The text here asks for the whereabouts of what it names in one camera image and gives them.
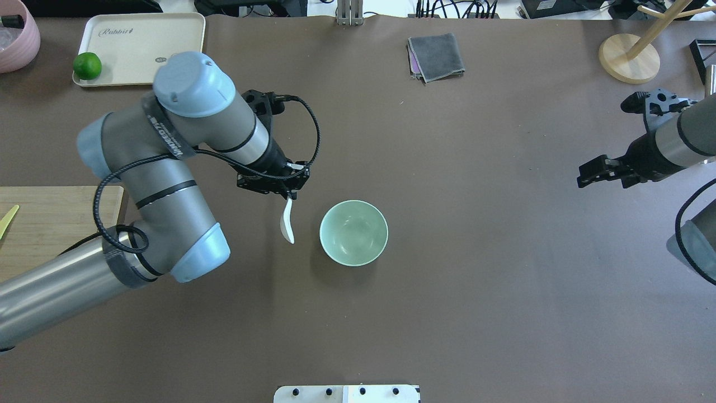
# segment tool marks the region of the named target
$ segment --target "round wooden base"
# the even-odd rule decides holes
[[[637,35],[617,34],[608,38],[599,47],[601,66],[619,81],[629,84],[643,84],[657,76],[659,53],[650,44],[634,59],[627,59],[627,52],[639,40]]]

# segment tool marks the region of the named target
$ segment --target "light blue joint cover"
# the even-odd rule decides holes
[[[221,266],[231,254],[219,223],[214,224],[170,271],[179,283],[194,280]]]
[[[102,125],[105,124],[108,115],[109,113],[90,123],[77,135],[77,152],[80,159],[100,179],[112,173],[105,160],[105,152],[102,150]]]
[[[154,77],[154,93],[164,108],[186,118],[204,118],[226,109],[236,87],[207,55],[182,52],[172,56]]]
[[[716,252],[706,237],[701,233],[699,227],[691,220],[687,220],[681,227],[681,238],[684,241],[684,247],[691,258],[696,262],[701,270],[709,277],[716,278]],[[686,257],[681,253],[679,245],[676,242],[676,235],[673,235],[667,241],[667,250],[674,255],[686,267],[695,271],[693,267],[686,261]]]

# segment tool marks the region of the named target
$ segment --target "gray cloth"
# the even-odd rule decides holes
[[[465,72],[455,35],[444,34],[434,37],[413,37],[407,40],[409,52],[415,55],[420,74],[425,82],[439,80],[449,75]]]

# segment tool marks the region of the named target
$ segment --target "green bowl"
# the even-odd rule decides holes
[[[346,200],[323,217],[319,236],[331,259],[345,266],[363,266],[385,249],[388,223],[372,204]]]

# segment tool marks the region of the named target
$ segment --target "wooden rod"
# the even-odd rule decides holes
[[[639,6],[637,7],[637,10],[641,11],[641,12],[644,13],[644,14],[648,14],[648,15],[650,15],[650,16],[655,16],[656,18],[664,18],[664,13],[660,13],[660,12],[658,12],[658,11],[656,11],[656,10],[652,10],[652,9],[650,9],[649,7],[645,7],[645,6],[639,5]]]
[[[692,16],[692,15],[696,15],[696,14],[706,13],[709,11],[716,11],[716,6],[702,7],[700,9],[684,11],[682,13],[679,13],[679,15],[677,15],[676,17],[683,18],[685,16]]]
[[[664,30],[664,28],[668,27],[669,24],[676,19],[677,15],[679,15],[679,13],[689,5],[689,3],[691,3],[691,0],[677,0],[671,7],[669,7],[667,12],[664,13],[664,18],[657,20],[649,28],[649,31],[647,31],[647,33],[641,37],[631,49],[629,49],[626,53],[626,59],[632,60],[636,56],[639,56],[639,53],[641,53],[647,45],[652,43],[654,39],[656,39],[657,36]]]
[[[646,6],[643,6],[643,5],[639,5],[639,6],[637,7],[637,10],[641,11],[641,12],[644,13],[644,14],[648,14],[648,15],[650,15],[650,16],[654,16],[654,17],[656,17],[656,18],[660,18],[660,19],[661,19],[661,18],[664,18],[664,13],[660,13],[660,12],[658,12],[658,11],[656,11],[656,10],[652,10],[652,9],[650,9],[649,7],[646,7]],[[706,13],[706,12],[709,12],[709,11],[716,11],[716,6],[702,7],[702,8],[700,8],[700,9],[684,11],[684,12],[682,12],[682,13],[678,13],[678,15],[676,16],[676,18],[684,18],[685,16],[692,16],[692,15],[696,15],[696,14]]]

